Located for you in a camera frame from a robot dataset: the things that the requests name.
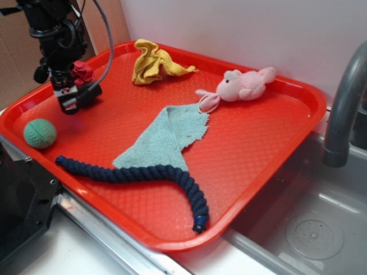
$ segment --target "blue braided rope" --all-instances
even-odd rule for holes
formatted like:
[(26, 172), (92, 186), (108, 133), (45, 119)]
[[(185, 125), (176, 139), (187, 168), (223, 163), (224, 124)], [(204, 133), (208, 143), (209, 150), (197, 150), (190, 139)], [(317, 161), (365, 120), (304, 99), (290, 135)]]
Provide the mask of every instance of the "blue braided rope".
[(130, 183), (150, 180), (170, 180), (176, 182), (185, 192), (194, 217), (193, 230), (202, 233), (206, 230), (209, 219), (209, 207), (206, 205), (204, 193), (199, 185), (186, 171), (171, 165), (157, 165), (148, 167), (130, 167), (109, 169), (85, 164), (64, 156), (56, 158), (56, 164), (73, 175), (85, 176), (98, 182)]

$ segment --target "pink stuffed animal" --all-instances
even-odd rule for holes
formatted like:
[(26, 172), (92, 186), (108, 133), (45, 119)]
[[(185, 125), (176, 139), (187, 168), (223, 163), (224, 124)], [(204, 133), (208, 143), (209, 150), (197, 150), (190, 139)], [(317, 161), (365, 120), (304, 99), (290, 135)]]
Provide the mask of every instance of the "pink stuffed animal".
[(276, 71), (272, 67), (247, 73), (229, 70), (224, 73), (224, 79), (219, 83), (216, 93), (196, 90), (196, 94), (202, 96), (199, 101), (199, 111), (207, 113), (213, 111), (221, 99), (227, 102), (257, 99), (264, 93), (265, 84), (274, 81), (275, 75)]

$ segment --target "green knitted ball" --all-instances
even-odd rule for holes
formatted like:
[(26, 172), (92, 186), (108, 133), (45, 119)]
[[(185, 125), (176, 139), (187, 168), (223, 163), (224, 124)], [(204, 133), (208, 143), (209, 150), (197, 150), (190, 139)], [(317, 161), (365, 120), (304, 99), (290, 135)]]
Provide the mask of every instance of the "green knitted ball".
[(23, 132), (25, 141), (32, 147), (44, 149), (56, 140), (56, 129), (45, 119), (35, 119), (29, 122)]

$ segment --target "sink drain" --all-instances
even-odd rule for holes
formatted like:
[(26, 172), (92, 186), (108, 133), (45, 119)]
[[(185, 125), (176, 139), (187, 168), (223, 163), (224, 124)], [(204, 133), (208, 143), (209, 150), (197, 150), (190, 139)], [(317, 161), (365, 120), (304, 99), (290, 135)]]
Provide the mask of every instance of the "sink drain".
[(314, 260), (338, 254), (344, 241), (343, 232), (335, 222), (313, 213), (292, 219), (286, 237), (294, 251)]

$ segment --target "teal towel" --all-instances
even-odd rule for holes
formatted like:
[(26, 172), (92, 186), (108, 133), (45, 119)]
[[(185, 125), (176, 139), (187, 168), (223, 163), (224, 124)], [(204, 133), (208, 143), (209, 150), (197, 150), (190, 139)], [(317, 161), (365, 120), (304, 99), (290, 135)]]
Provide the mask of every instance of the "teal towel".
[(113, 165), (130, 168), (161, 164), (188, 171), (181, 151), (204, 136), (208, 120), (207, 113), (199, 113), (198, 104), (168, 106)]

